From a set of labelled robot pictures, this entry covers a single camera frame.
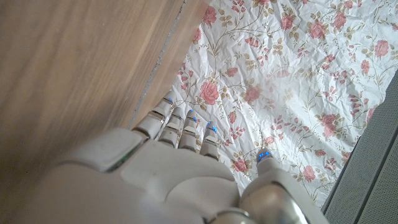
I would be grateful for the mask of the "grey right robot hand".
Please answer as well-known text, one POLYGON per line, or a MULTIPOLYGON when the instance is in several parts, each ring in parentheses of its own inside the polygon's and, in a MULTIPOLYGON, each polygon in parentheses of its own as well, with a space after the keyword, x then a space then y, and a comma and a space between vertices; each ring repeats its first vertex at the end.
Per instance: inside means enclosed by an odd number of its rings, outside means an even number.
POLYGON ((54 161, 12 223, 325 223, 272 153, 240 192, 218 160, 217 128, 196 144, 196 112, 168 92, 132 130, 114 128, 54 161))

